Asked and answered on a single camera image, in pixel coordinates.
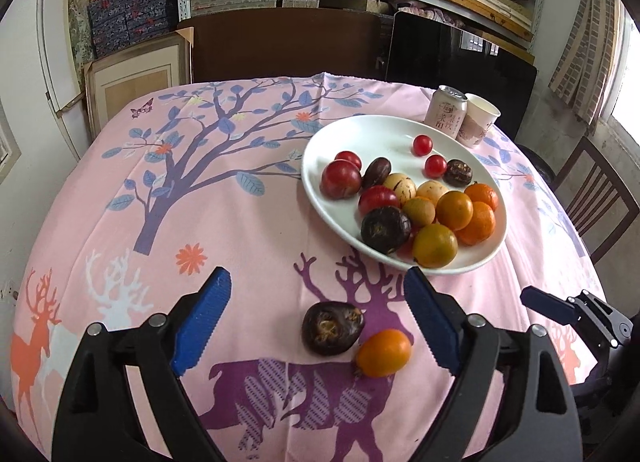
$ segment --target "can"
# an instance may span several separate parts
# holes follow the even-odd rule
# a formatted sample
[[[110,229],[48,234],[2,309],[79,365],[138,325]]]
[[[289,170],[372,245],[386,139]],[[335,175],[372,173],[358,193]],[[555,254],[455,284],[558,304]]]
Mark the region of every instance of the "can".
[[[465,119],[466,101],[460,90],[440,85],[431,97],[424,124],[455,139]]]

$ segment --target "black fruit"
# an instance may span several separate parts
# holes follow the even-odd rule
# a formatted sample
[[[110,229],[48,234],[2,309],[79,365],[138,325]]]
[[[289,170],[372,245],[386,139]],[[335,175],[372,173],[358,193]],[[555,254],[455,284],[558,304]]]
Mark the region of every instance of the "black fruit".
[[[367,246],[388,255],[409,239],[411,221],[396,207],[379,207],[364,216],[360,234]]]
[[[391,162],[386,157],[379,157],[367,167],[362,178],[362,188],[367,189],[385,182],[391,173]]]
[[[306,311],[302,340],[311,352],[336,356],[356,343],[364,328],[364,314],[351,303],[321,301]]]
[[[473,176],[471,166],[460,159],[452,159],[447,163],[447,171],[444,172],[443,180],[453,187],[465,187],[471,183]]]

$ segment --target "black television screen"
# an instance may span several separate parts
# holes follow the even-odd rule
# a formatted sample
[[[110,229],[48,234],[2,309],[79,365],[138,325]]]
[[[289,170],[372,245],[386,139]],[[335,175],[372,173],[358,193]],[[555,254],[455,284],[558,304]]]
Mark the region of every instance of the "black television screen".
[[[394,20],[386,80],[481,96],[500,110],[497,126],[515,139],[538,71],[499,46],[410,13]]]

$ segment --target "white plate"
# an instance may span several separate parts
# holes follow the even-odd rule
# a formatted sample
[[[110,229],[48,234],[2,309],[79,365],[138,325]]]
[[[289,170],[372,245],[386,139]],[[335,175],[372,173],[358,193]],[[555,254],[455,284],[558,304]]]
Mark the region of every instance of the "white plate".
[[[448,135],[410,119],[381,115],[353,116],[339,119],[314,135],[302,157],[302,182],[311,204],[322,219],[338,235],[364,254],[388,265],[406,271],[417,265],[383,255],[360,241],[358,199],[329,200],[320,192],[320,179],[324,167],[337,153],[350,150],[362,160],[362,173],[377,157],[391,161],[391,172],[401,172],[412,178],[416,186],[428,181],[424,176],[426,157],[416,157],[412,144],[416,135],[426,134],[433,140],[433,152],[447,161],[460,159],[473,170],[473,180],[491,186],[500,199],[495,212],[495,232],[478,245],[460,246],[453,261],[440,269],[422,269],[428,275],[458,275],[472,271],[491,260],[498,252],[507,232],[507,214],[498,185],[482,163],[465,147]]]

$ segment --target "can lid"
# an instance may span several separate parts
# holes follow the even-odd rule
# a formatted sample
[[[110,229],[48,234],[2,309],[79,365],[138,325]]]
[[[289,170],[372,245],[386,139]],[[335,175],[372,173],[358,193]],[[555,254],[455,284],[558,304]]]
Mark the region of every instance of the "can lid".
[[[456,99],[459,99],[460,101],[467,101],[467,98],[464,94],[462,94],[462,92],[460,92],[460,90],[457,90],[453,87],[447,86],[447,85],[440,85],[438,87],[438,90],[442,90],[445,94],[447,94],[448,96],[454,97]]]

